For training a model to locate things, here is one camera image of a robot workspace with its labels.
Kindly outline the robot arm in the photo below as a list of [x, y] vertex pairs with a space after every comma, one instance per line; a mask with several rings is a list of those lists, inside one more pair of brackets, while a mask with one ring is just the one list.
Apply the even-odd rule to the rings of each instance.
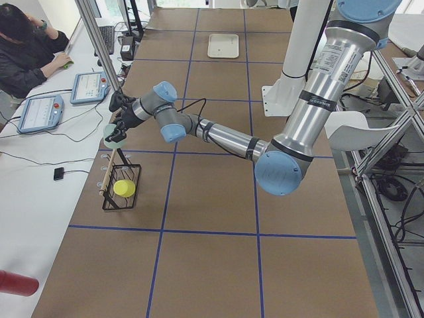
[[325, 123], [359, 63], [388, 42], [399, 1], [304, 1], [283, 9], [157, 8], [104, 142], [174, 151], [177, 184], [240, 180], [264, 197], [333, 177]]

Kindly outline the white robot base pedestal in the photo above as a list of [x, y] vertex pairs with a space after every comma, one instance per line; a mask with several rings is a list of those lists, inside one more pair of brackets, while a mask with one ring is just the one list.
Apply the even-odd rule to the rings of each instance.
[[333, 2], [279, 1], [278, 6], [297, 5], [293, 27], [279, 79], [262, 87], [264, 114], [267, 117], [291, 115], [297, 99], [309, 78], [308, 72], [327, 24]]

